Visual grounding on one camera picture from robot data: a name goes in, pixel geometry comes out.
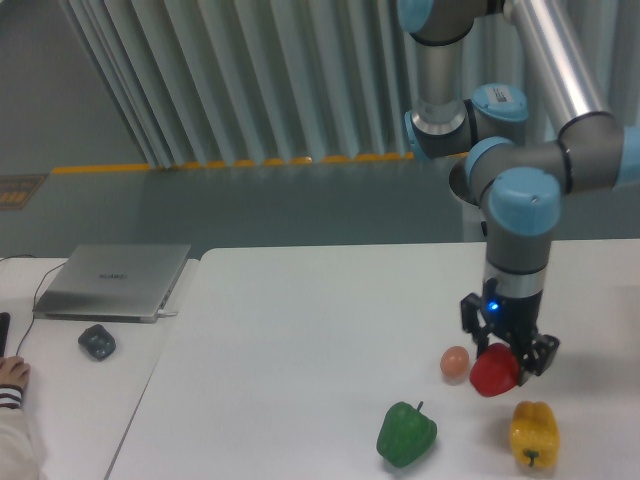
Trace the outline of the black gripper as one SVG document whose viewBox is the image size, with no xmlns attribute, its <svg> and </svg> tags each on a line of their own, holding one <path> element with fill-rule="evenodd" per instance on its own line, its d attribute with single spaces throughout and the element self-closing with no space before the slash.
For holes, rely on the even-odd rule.
<svg viewBox="0 0 640 480">
<path fill-rule="evenodd" d="M 477 356 L 488 348 L 491 334 L 508 344 L 519 365 L 518 385 L 523 386 L 532 376 L 541 376 L 551 366 L 560 340 L 538 333 L 541 291 L 514 298 L 500 294 L 498 286 L 498 280 L 490 278 L 483 283 L 481 298 L 470 293 L 461 300 L 462 329 L 472 336 Z"/>
</svg>

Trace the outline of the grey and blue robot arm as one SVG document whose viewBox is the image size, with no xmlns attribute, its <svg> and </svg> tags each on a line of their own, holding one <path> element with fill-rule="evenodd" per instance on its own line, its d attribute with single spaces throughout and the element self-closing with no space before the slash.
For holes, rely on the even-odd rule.
<svg viewBox="0 0 640 480">
<path fill-rule="evenodd" d="M 405 114 L 414 155 L 465 155 L 470 202 L 486 223 L 482 290 L 460 303 L 463 330 L 479 353 L 502 340 L 519 383 L 543 374 L 559 348 L 537 327 L 561 199 L 639 180 L 639 131 L 618 124 L 557 1 L 401 1 L 400 26 L 418 46 L 418 94 Z M 460 87 L 463 39 L 481 17 L 500 15 L 517 31 L 556 131 L 526 145 L 524 94 L 486 84 Z"/>
</svg>

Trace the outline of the white sleeved forearm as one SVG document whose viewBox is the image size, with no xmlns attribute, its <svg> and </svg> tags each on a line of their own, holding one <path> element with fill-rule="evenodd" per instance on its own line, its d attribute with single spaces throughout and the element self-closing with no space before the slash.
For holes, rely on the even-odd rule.
<svg viewBox="0 0 640 480">
<path fill-rule="evenodd" d="M 1 385 L 1 478 L 38 479 L 40 468 L 22 411 L 22 389 Z"/>
</svg>

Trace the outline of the person's hand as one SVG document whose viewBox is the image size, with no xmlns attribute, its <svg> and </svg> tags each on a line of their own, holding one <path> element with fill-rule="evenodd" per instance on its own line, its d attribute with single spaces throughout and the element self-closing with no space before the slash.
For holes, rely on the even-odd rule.
<svg viewBox="0 0 640 480">
<path fill-rule="evenodd" d="M 0 384 L 24 391 L 29 383 L 31 366 L 20 356 L 2 357 Z"/>
</svg>

